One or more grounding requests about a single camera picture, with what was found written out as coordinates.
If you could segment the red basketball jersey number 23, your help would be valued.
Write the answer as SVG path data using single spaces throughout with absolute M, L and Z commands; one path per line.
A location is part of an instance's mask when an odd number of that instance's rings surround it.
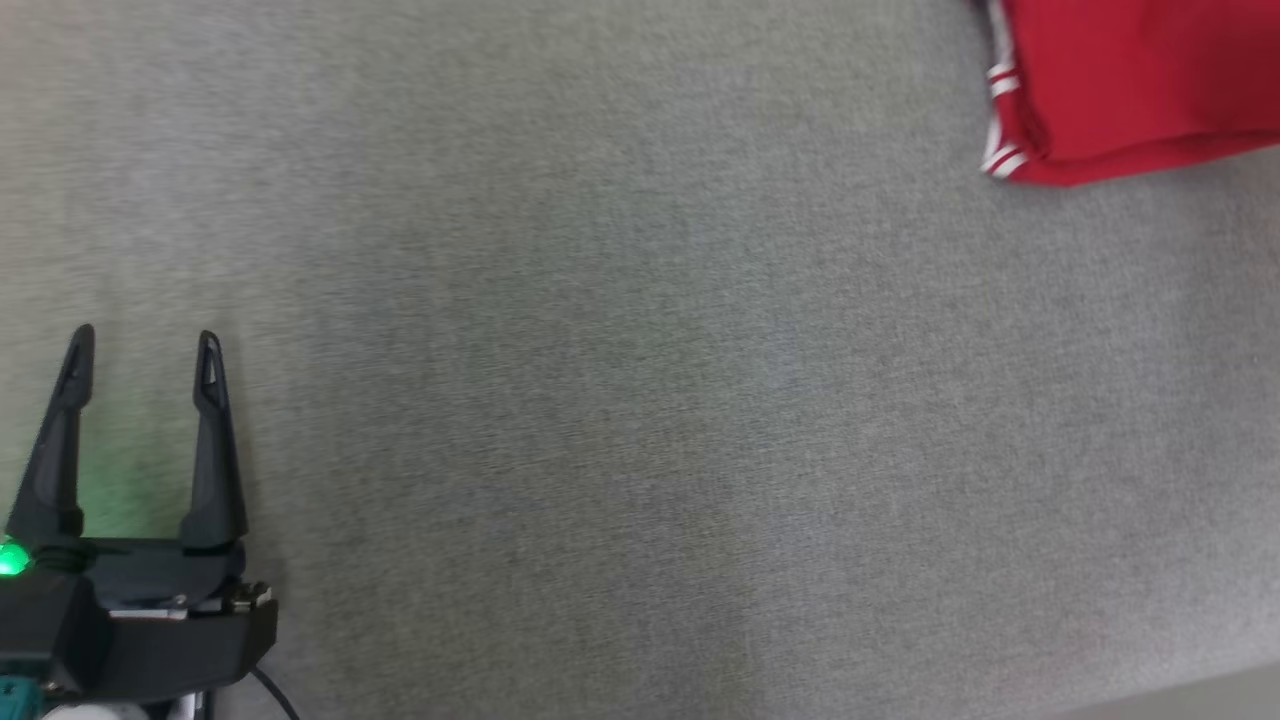
M 1280 0 L 983 0 L 980 169 L 1071 187 L 1280 145 Z

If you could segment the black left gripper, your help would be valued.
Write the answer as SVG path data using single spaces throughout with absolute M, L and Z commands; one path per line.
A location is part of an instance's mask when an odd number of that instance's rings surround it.
M 83 533 L 81 414 L 92 397 L 93 359 L 95 328 L 79 325 L 55 377 L 6 521 L 6 534 L 26 548 L 74 542 Z M 189 552 L 214 553 L 239 542 L 250 524 L 224 355 L 211 331 L 198 337 L 192 398 L 198 429 L 179 542 Z M 79 548 L 54 546 L 36 551 L 29 569 L 90 579 L 87 560 Z M 216 612 L 180 619 L 113 615 L 93 591 L 110 621 L 100 675 L 82 694 L 31 680 L 50 700 L 154 703 L 223 688 L 247 676 L 276 642 L 280 605 L 264 583 L 248 585 L 246 594 L 224 601 Z

